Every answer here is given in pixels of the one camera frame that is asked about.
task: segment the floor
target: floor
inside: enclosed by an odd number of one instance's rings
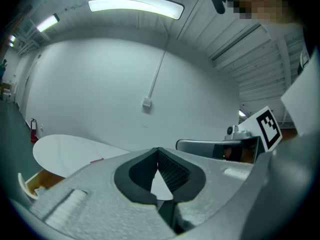
[[[19,109],[0,100],[0,183],[6,195],[25,202],[18,183],[18,173],[29,179],[42,168],[33,157],[30,132]]]

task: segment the ceiling light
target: ceiling light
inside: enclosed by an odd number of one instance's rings
[[[58,18],[58,16],[56,14],[50,16],[49,18],[47,18],[44,22],[42,22],[41,24],[39,24],[36,28],[42,32],[44,30],[46,30],[47,28],[51,27],[53,24],[56,24],[60,19]]]
[[[246,114],[245,114],[245,113],[243,113],[241,110],[239,110],[239,116],[240,116],[240,117],[245,117],[245,116],[246,116]]]
[[[11,42],[14,42],[16,40],[16,37],[14,35],[11,35],[10,40],[11,40]]]
[[[130,9],[151,12],[179,20],[184,6],[167,0],[91,0],[92,12],[112,9]]]

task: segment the red fire extinguisher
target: red fire extinguisher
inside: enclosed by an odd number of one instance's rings
[[[37,142],[37,120],[32,118],[31,120],[31,143]]]

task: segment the white table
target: white table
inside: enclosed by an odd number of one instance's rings
[[[90,162],[129,153],[126,150],[70,135],[49,135],[39,139],[33,147],[33,157],[45,170],[69,177]],[[159,171],[152,182],[151,193],[158,200],[172,200],[173,196]]]

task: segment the person in the background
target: person in the background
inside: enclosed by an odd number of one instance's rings
[[[0,65],[0,86],[2,85],[2,77],[3,77],[4,74],[5,74],[6,66],[8,65],[8,64],[6,64],[6,63],[7,63],[7,60],[4,59],[4,60],[3,60],[3,63]]]

